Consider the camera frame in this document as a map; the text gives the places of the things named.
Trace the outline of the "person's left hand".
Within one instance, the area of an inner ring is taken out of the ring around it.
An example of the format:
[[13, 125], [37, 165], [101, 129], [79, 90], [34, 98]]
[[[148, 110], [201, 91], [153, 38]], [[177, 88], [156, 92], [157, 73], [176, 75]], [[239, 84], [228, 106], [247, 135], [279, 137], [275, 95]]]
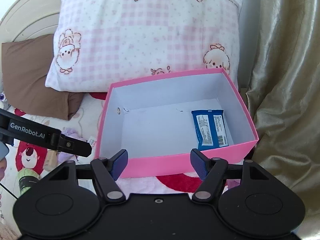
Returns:
[[7, 168], [6, 156], [9, 154], [9, 148], [6, 144], [0, 142], [0, 180], [5, 176], [5, 170]]

